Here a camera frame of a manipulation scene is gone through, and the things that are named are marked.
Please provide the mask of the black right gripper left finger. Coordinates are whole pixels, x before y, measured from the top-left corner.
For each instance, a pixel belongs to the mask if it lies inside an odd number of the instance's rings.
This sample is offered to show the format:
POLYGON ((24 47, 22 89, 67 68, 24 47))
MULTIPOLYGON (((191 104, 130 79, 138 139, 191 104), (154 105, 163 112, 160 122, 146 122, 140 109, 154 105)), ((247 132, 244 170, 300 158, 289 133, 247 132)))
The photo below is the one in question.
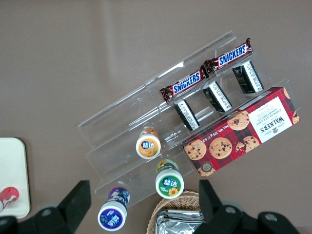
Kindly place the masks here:
POLYGON ((37 234, 74 234, 91 206, 90 181, 80 181, 56 207, 35 215, 37 234))

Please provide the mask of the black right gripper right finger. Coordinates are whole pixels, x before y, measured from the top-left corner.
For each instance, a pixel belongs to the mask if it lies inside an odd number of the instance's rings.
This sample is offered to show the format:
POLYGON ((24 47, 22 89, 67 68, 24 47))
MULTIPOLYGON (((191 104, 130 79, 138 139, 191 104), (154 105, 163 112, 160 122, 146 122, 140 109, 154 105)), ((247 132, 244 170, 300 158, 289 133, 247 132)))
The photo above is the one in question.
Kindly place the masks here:
POLYGON ((245 234, 243 213, 233 205, 224 205, 208 180, 199 182, 199 204, 205 222, 198 227, 200 234, 245 234))

